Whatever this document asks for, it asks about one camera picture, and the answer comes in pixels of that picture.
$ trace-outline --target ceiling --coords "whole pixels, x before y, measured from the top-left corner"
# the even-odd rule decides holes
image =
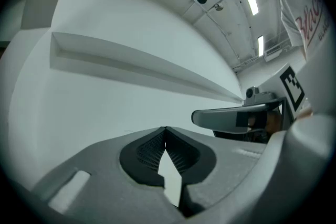
[[[204,5],[194,0],[156,1],[194,25],[232,68],[258,58],[258,37],[264,36],[265,50],[288,39],[279,0],[256,0],[259,13],[255,16],[248,0],[208,0]],[[219,2],[222,11],[213,8]]]

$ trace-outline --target white shirt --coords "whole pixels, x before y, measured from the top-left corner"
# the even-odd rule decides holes
[[[332,19],[323,0],[280,0],[281,20],[292,46],[304,46],[307,60],[327,35],[335,35]]]
[[[336,27],[323,0],[280,0],[281,19],[293,46],[304,45],[299,79],[314,113],[336,115]]]

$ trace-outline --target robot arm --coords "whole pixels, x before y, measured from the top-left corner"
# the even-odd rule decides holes
[[[278,109],[281,113],[281,130],[287,130],[299,114],[305,98],[295,72],[289,65],[285,65],[260,86],[247,89],[243,106],[197,110],[192,114],[192,122],[217,132],[246,134],[259,130],[249,129],[249,114]]]

